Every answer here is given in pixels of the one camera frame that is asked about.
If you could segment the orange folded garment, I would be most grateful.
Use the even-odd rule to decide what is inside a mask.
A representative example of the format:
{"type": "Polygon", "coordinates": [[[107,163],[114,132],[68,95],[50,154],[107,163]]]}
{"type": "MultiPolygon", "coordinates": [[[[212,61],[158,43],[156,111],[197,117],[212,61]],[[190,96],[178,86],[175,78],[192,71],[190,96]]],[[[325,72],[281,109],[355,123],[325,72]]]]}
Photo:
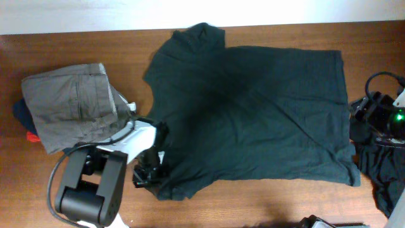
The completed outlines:
{"type": "Polygon", "coordinates": [[[27,141],[32,142],[32,143],[38,143],[41,141],[41,139],[37,135],[33,134],[30,131],[27,131],[26,139],[27,139],[27,141]]]}

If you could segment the navy folded garment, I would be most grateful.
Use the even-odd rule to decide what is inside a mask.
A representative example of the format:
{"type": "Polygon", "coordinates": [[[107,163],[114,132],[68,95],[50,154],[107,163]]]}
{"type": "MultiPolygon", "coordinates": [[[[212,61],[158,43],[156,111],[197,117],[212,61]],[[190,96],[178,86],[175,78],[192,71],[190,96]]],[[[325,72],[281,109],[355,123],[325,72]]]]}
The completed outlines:
{"type": "MultiPolygon", "coordinates": [[[[68,119],[72,117],[72,114],[70,114],[70,108],[75,103],[76,101],[69,101],[64,104],[64,107],[60,106],[61,113],[64,114],[64,117],[60,117],[59,122],[54,123],[51,127],[53,129],[53,134],[56,137],[62,137],[63,134],[67,133],[69,129],[68,119]]],[[[40,138],[40,135],[38,135],[37,129],[35,128],[31,112],[29,111],[24,99],[17,101],[13,105],[13,116],[26,128],[27,131],[32,132],[40,138]]]]}

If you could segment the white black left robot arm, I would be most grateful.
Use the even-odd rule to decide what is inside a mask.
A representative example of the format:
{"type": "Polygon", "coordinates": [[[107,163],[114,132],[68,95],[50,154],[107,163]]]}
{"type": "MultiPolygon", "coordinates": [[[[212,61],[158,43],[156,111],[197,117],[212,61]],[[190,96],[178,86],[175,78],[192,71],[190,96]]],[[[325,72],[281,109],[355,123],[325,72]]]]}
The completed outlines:
{"type": "Polygon", "coordinates": [[[165,123],[132,116],[124,128],[101,142],[80,142],[57,162],[65,167],[54,200],[47,207],[58,220],[75,227],[124,227],[118,219],[127,166],[136,188],[158,187],[166,176],[162,143],[165,123]]]}

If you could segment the dark green t-shirt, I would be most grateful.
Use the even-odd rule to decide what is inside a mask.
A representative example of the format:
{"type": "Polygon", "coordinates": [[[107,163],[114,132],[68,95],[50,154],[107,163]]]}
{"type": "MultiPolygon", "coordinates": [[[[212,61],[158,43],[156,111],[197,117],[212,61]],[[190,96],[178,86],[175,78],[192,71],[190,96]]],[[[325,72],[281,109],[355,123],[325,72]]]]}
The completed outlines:
{"type": "Polygon", "coordinates": [[[175,31],[144,80],[168,127],[159,200],[217,180],[307,179],[358,187],[340,51],[226,47],[225,31],[175,31]]]}

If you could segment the grey folded trousers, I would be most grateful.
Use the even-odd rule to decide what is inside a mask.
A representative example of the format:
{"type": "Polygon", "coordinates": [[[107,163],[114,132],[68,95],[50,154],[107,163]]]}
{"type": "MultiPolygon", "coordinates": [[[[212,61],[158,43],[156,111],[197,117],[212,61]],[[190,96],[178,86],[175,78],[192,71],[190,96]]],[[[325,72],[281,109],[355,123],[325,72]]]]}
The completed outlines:
{"type": "Polygon", "coordinates": [[[22,80],[22,93],[49,154],[111,137],[136,109],[110,84],[101,63],[31,75],[22,80]]]}

